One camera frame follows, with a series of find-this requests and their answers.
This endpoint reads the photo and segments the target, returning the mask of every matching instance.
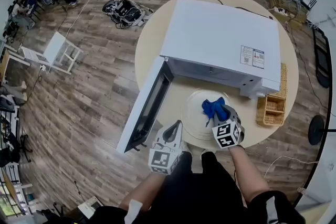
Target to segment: beige tabletop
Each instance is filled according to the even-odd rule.
[[[199,0],[218,3],[217,0]],[[264,16],[275,17],[264,7],[253,0],[221,0],[224,5],[231,7],[242,7],[251,12]],[[141,89],[149,72],[154,59],[160,54],[163,40],[173,14],[176,0],[170,0],[160,7],[146,23],[140,35],[137,50],[135,52],[135,74],[138,86]],[[296,54],[293,44],[290,41],[284,28],[278,23],[281,62],[287,65],[287,101],[285,117],[288,116],[294,104],[298,83],[299,70]],[[245,128],[245,139],[242,142],[243,147],[255,145],[266,139],[278,127],[262,127],[256,123],[257,99],[249,99],[239,95],[238,88],[232,88],[220,84],[205,82],[201,80],[176,78],[164,99],[157,116],[157,120],[162,125],[169,125],[181,119],[181,110],[183,104],[198,89],[208,89],[212,91],[224,92],[229,97],[230,106],[238,113],[241,124]],[[183,128],[182,138],[186,142],[202,148],[219,149],[214,139],[200,140],[193,136],[192,133]]]

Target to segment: wooden floor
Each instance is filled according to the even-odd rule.
[[[66,34],[88,0],[68,7],[68,16],[59,31]],[[120,155],[116,145],[139,93],[134,73],[134,54],[142,27],[116,29],[102,6],[108,0],[91,0],[69,32],[68,39],[84,53],[71,75],[42,72],[42,81],[20,110],[21,127],[29,135],[28,145],[34,151],[31,163],[23,164],[24,180],[33,183],[36,198],[51,208],[54,201],[73,208],[83,198],[96,195],[105,205],[117,205],[149,173],[148,150]],[[154,10],[169,0],[136,0]],[[265,5],[264,0],[257,0]],[[28,32],[24,46],[44,51],[45,45],[62,23],[61,6],[47,7],[42,21]],[[299,89],[295,104],[285,121],[268,139],[247,149],[262,173],[279,156],[286,155],[305,162],[315,160],[319,147],[307,139],[309,122],[316,114],[326,115],[313,95],[299,50],[306,62],[312,86],[327,106],[328,90],[315,77],[312,32],[294,31],[298,49]],[[25,80],[30,92],[39,66],[27,68],[10,64],[8,80]],[[200,148],[192,148],[193,169],[201,171]],[[227,152],[216,153],[218,160],[233,175]],[[305,183],[312,165],[281,158],[270,169],[267,181],[271,188],[283,191],[290,201],[298,197],[297,188]]]

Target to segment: woven basket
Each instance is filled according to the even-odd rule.
[[[258,99],[256,122],[263,126],[283,126],[287,97],[287,67],[281,64],[280,91]]]

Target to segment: door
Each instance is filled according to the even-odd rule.
[[[137,146],[146,141],[172,79],[173,74],[165,58],[158,56],[122,132],[118,152],[125,153],[131,149],[139,151]]]

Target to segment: blue towel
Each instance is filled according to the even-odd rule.
[[[215,113],[217,113],[218,119],[220,121],[226,121],[227,120],[227,113],[223,110],[222,104],[225,104],[225,100],[223,97],[218,98],[215,102],[210,102],[208,99],[206,99],[202,103],[203,112],[208,116],[209,120],[206,123],[206,127],[208,126],[211,119],[214,118]]]

